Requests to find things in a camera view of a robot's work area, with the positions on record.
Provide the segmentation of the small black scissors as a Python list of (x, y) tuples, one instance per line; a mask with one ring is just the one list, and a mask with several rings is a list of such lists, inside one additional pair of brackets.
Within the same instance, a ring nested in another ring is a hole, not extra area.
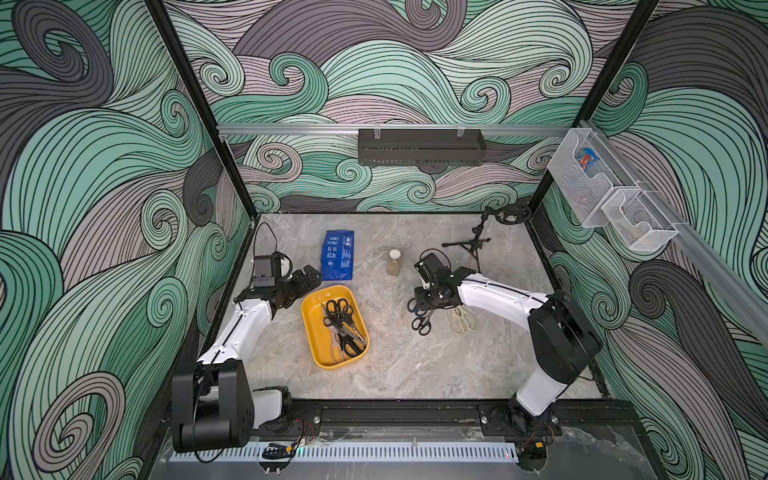
[(426, 336), (431, 332), (432, 324), (431, 317), (434, 313), (433, 310), (420, 309), (416, 303), (416, 299), (412, 298), (407, 303), (407, 310), (414, 315), (411, 322), (411, 328), (421, 336)]

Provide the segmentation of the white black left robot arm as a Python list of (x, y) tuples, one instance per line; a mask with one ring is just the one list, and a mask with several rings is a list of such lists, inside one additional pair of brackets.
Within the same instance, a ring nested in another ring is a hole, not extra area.
[(200, 456), (243, 447), (259, 427), (287, 420), (288, 390), (252, 389), (245, 361), (276, 312), (320, 284), (321, 273), (306, 266), (285, 279), (260, 276), (235, 297), (233, 316), (212, 346), (172, 378), (171, 433), (176, 452)]

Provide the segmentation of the aluminium rail right wall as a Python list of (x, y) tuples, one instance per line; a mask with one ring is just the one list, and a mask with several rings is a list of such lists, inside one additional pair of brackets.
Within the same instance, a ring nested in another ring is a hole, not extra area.
[(612, 168), (620, 170), (617, 176), (639, 187), (650, 202), (676, 227), (678, 234), (673, 238), (675, 244), (699, 268), (705, 280), (730, 306), (733, 312), (744, 321), (760, 343), (767, 346), (767, 304), (704, 241), (696, 230), (680, 217), (660, 191), (619, 152), (593, 121), (581, 120), (579, 126), (589, 128), (595, 133), (609, 152), (609, 158), (606, 162)]

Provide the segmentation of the blue wet wipes pack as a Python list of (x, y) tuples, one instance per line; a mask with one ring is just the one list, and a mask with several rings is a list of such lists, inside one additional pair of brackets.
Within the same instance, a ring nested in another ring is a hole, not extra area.
[(349, 230), (328, 230), (321, 251), (323, 281), (353, 279), (355, 233)]

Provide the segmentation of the black mini tripod stand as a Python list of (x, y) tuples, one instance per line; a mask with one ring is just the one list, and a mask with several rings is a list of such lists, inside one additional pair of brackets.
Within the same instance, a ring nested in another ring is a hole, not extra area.
[(526, 203), (508, 204), (501, 208), (486, 207), (481, 213), (480, 223), (472, 228), (474, 236), (465, 241), (444, 242), (443, 248), (457, 246), (467, 252), (476, 262), (477, 271), (480, 272), (479, 251), (491, 238), (483, 238), (486, 222), (493, 217), (499, 224), (506, 226), (519, 225), (528, 222), (533, 216), (532, 209)]

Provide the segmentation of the yellow storage box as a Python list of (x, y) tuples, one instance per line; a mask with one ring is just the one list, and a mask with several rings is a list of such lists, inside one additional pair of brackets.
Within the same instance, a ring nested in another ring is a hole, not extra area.
[(312, 357), (323, 369), (341, 368), (361, 359), (369, 335), (352, 291), (333, 285), (309, 295), (301, 313)]

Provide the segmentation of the black corner frame post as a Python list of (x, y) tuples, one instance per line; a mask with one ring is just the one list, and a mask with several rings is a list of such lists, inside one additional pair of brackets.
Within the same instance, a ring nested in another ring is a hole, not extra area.
[(597, 80), (582, 103), (582, 106), (572, 123), (573, 127), (578, 127), (583, 121), (590, 120), (594, 116), (603, 97), (620, 73), (620, 70), (628, 59), (633, 47), (659, 3), (659, 0), (640, 0), (637, 2), (624, 25), (623, 30), (613, 42), (606, 63), (602, 67)]
[(191, 101), (198, 113), (203, 127), (210, 139), (212, 146), (219, 157), (224, 171), (227, 173), (233, 184), (235, 193), (243, 204), (246, 214), (253, 223), (257, 223), (260, 214), (255, 209), (244, 180), (238, 170), (229, 145), (220, 138), (218, 132), (218, 123), (213, 111), (205, 98), (200, 82), (198, 81), (191, 61), (182, 45), (181, 39), (173, 25), (165, 3), (161, 0), (146, 0), (145, 5), (153, 19), (160, 37), (162, 38), (166, 51), (170, 55), (176, 70), (187, 92), (191, 96)]

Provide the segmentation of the beige handled scissors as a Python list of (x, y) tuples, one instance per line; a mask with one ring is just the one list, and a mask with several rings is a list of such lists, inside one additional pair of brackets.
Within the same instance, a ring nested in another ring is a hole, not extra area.
[(462, 335), (467, 332), (474, 332), (478, 327), (478, 322), (464, 307), (456, 306), (449, 311), (449, 325), (454, 334)]

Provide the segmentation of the small amber liquid bottle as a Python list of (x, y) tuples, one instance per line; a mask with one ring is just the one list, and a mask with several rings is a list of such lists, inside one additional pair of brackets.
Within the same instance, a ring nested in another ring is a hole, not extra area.
[(397, 277), (402, 267), (402, 252), (399, 249), (392, 249), (388, 252), (387, 274)]

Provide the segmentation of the small clear wall bin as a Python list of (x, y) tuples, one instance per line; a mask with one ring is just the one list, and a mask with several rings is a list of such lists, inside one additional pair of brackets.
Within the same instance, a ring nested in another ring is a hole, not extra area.
[(676, 226), (637, 187), (617, 187), (601, 210), (619, 239), (634, 252), (656, 252), (678, 235)]

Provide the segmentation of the long thin black scissors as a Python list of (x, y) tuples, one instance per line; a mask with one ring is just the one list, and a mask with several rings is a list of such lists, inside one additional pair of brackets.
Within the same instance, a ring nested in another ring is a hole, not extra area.
[(332, 316), (330, 313), (325, 315), (324, 324), (326, 327), (335, 327), (339, 334), (350, 338), (353, 342), (360, 343), (363, 346), (367, 345), (367, 340), (357, 330), (353, 329), (347, 322)]

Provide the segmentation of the black corner frame post left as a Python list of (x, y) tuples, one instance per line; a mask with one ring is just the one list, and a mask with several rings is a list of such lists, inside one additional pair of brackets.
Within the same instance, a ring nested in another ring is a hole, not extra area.
[(238, 170), (229, 145), (220, 138), (218, 132), (218, 123), (213, 111), (205, 98), (200, 82), (198, 81), (191, 61), (182, 45), (181, 39), (173, 25), (165, 3), (161, 0), (146, 0), (145, 5), (153, 19), (160, 37), (162, 38), (166, 51), (170, 55), (176, 70), (187, 92), (191, 96), (191, 101), (198, 113), (203, 127), (210, 139), (212, 146), (219, 157), (224, 171), (227, 173), (233, 184), (235, 193), (243, 204), (246, 214), (253, 223), (257, 223), (260, 214), (255, 209), (244, 180)]

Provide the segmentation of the large black handled scissors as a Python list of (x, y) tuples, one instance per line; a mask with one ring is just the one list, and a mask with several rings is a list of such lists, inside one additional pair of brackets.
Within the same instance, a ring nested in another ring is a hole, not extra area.
[(322, 309), (323, 323), (331, 331), (333, 360), (341, 362), (361, 355), (367, 347), (367, 340), (355, 324), (354, 309), (348, 300), (329, 300)]

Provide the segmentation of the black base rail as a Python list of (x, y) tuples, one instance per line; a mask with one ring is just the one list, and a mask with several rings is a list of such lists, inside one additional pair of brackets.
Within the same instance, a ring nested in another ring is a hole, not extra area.
[(559, 436), (565, 427), (640, 426), (631, 403), (608, 399), (561, 399), (534, 420), (514, 413), (507, 399), (295, 399), (293, 412), (326, 429), (479, 428), (508, 440)]

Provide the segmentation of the aluminium rail wall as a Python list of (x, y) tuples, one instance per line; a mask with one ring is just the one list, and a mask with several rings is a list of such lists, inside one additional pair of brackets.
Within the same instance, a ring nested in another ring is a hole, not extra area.
[(589, 128), (595, 133), (609, 152), (609, 158), (606, 162), (612, 168), (620, 170), (617, 176), (639, 187), (650, 202), (676, 227), (678, 234), (673, 238), (675, 244), (699, 268), (705, 280), (730, 306), (733, 312), (744, 321), (760, 343), (767, 346), (767, 304), (704, 241), (696, 230), (680, 217), (660, 191), (619, 152), (593, 121), (581, 120), (579, 126)]
[(456, 134), (466, 130), (479, 130), (484, 135), (503, 137), (550, 137), (564, 136), (569, 126), (553, 125), (502, 125), (502, 124), (343, 124), (343, 123), (220, 123), (218, 133), (224, 136), (250, 135), (355, 135), (359, 130), (448, 130)]

